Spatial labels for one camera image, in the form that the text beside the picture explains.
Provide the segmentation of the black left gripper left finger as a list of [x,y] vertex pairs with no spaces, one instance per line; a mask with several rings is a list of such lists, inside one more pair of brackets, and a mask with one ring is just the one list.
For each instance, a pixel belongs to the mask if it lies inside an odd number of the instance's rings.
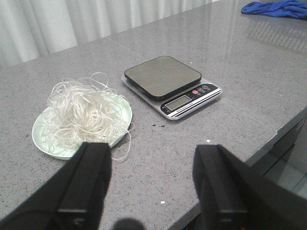
[[106,143],[84,142],[44,185],[0,222],[2,230],[96,230],[111,179]]

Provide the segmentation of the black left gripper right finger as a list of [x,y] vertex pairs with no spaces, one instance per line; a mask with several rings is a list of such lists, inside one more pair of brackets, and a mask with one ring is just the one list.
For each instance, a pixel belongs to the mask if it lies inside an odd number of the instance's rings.
[[193,181],[206,230],[305,230],[306,199],[280,187],[222,145],[198,145]]

